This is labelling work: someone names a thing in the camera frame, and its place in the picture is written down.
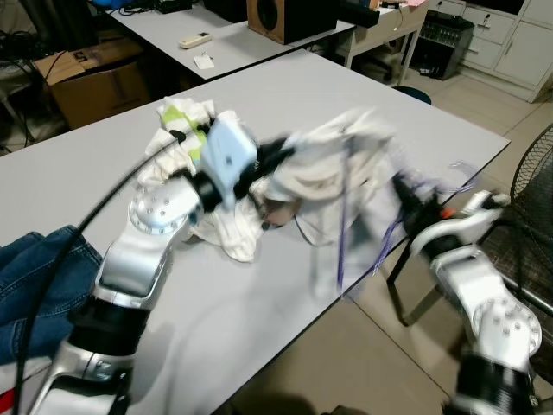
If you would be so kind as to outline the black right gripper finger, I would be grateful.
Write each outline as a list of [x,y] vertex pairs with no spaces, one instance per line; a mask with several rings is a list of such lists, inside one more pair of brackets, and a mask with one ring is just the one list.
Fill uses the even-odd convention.
[[417,193],[417,182],[412,182],[406,175],[392,177],[392,190],[400,208],[422,208],[423,198]]

